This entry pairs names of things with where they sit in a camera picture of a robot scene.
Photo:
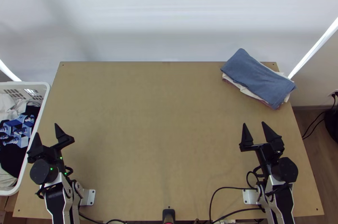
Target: white laundry basket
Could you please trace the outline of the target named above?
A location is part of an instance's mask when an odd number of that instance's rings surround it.
[[[50,91],[50,85],[46,82],[1,82],[0,83],[0,93],[9,94],[14,100],[24,99],[37,102],[41,105],[38,117],[36,118],[32,135],[30,137],[27,151],[30,149],[30,146],[33,142],[35,133],[38,129],[42,112],[46,104],[47,96]],[[20,187],[22,177],[24,175],[25,169],[27,166],[27,154],[24,158],[24,161],[21,166],[20,174],[18,181],[13,187],[0,187],[0,196],[10,196],[15,194]]]

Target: wooden table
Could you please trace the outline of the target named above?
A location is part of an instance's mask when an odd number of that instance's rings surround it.
[[[265,63],[278,70],[276,63]],[[80,211],[96,220],[208,219],[212,193],[246,187],[258,166],[240,152],[242,124],[254,143],[265,142],[261,121],[283,136],[299,168],[294,216],[322,215],[313,173],[290,103],[272,110],[222,81],[221,62],[62,62],[39,126],[45,145],[57,142],[54,123],[75,138],[63,150],[72,178],[96,189],[95,204]],[[50,218],[27,166],[14,215]],[[239,190],[220,191],[213,219],[247,208]],[[248,211],[232,218],[262,218]]]

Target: stack of folded clothes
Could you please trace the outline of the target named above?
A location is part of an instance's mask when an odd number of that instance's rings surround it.
[[[239,49],[222,66],[223,80],[240,89],[252,98],[258,99],[273,109],[287,102],[296,88],[293,81],[282,73],[264,66],[244,49]]]

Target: baseboard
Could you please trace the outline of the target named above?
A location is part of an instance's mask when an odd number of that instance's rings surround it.
[[[310,106],[292,106],[293,110],[319,110],[331,109],[332,105],[310,105]]]

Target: blue towel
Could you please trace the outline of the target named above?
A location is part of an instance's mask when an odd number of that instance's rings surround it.
[[[235,83],[241,84],[265,100],[273,109],[277,109],[285,97],[296,88],[291,80],[271,71],[244,49],[236,51],[222,66],[221,71]]]

